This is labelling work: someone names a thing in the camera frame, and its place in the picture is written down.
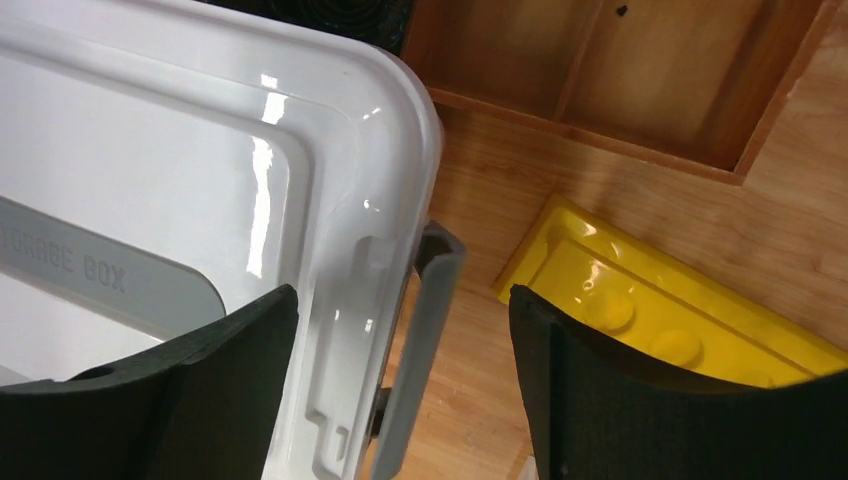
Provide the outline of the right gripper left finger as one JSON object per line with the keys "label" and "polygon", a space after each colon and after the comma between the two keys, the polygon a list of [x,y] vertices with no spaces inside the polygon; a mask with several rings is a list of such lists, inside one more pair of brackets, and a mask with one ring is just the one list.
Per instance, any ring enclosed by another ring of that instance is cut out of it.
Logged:
{"label": "right gripper left finger", "polygon": [[5,479],[258,479],[298,327],[294,288],[66,381],[1,390]]}

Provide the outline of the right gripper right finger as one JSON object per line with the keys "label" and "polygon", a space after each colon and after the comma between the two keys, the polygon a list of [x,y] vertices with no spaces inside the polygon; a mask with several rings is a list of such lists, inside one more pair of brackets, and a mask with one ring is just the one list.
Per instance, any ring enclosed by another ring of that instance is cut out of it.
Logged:
{"label": "right gripper right finger", "polygon": [[653,358],[526,286],[509,299],[542,479],[843,479],[847,375],[764,389]]}

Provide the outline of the white plastic lid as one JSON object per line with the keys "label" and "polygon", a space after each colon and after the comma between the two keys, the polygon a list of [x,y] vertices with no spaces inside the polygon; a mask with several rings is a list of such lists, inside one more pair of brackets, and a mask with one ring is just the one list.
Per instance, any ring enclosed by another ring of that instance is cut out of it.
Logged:
{"label": "white plastic lid", "polygon": [[355,479],[393,385],[443,129],[378,47],[201,1],[1,5],[1,390],[284,285],[263,474]]}

